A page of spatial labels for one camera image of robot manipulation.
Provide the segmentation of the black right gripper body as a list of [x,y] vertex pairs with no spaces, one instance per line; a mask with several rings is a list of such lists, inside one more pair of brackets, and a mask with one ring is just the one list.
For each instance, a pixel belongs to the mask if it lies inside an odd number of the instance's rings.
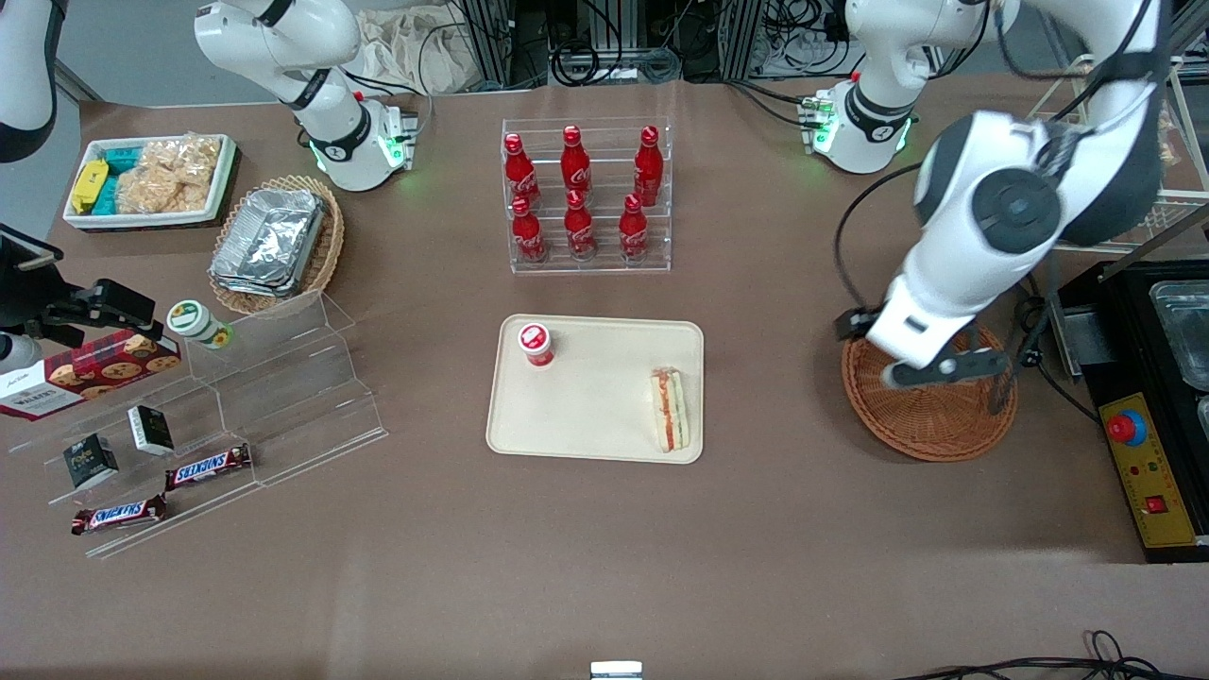
[[69,296],[69,284],[57,267],[2,267],[1,332],[23,334],[25,323],[36,319],[51,304]]

